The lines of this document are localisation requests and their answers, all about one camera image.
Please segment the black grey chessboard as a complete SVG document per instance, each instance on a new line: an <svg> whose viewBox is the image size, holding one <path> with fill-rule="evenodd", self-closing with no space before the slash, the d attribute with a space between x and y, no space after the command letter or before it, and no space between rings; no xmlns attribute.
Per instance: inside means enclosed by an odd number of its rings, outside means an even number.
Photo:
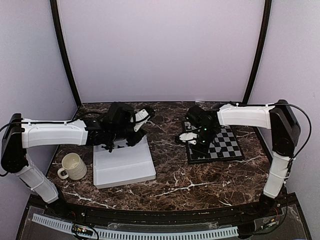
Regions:
<svg viewBox="0 0 320 240"><path fill-rule="evenodd" d="M182 130L197 134L199 130L187 120L182 121ZM189 164L204 164L219 161L243 161L245 155L240 144L229 126L223 126L213 141L210 143L207 153L201 154L193 149L195 145L186 143L187 162Z"/></svg>

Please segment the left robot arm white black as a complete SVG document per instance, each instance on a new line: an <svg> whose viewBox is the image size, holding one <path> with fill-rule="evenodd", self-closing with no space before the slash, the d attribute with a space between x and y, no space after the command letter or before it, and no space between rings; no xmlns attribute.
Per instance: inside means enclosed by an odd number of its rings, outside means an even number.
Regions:
<svg viewBox="0 0 320 240"><path fill-rule="evenodd" d="M146 135L142 128L155 115L145 106L135 110L129 104L113 102L106 113L91 112L72 120L31 120L20 113L12 115L1 142L0 164L6 174L15 174L60 218L67 218L70 206L63 194L31 161L27 150L39 146L76 145L102 146L109 152L115 142L126 140L129 147L138 144Z"/></svg>

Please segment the white plastic tray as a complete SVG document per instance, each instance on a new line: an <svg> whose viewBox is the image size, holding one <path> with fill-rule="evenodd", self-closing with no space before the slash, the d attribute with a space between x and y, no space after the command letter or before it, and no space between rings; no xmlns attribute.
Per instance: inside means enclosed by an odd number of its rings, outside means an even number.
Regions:
<svg viewBox="0 0 320 240"><path fill-rule="evenodd" d="M125 145L119 140L115 145ZM154 180L156 170L147 137L135 146L114 149L112 152L93 147L93 184L97 189L118 187Z"/></svg>

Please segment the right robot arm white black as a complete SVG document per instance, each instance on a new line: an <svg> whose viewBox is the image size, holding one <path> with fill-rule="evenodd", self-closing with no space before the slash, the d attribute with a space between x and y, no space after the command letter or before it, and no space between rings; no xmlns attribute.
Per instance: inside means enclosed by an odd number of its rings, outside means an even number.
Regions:
<svg viewBox="0 0 320 240"><path fill-rule="evenodd" d="M209 110L194 105L185 116L194 129L182 132L177 139L191 144L197 153L204 155L221 127L248 126L270 130L272 162L261 194L265 198L255 205L255 213L266 217L274 210L275 203L272 199L278 197L290 176L293 162L301 152L296 149L301 126L293 109L305 113L300 107L284 99L267 104L215 103Z"/></svg>

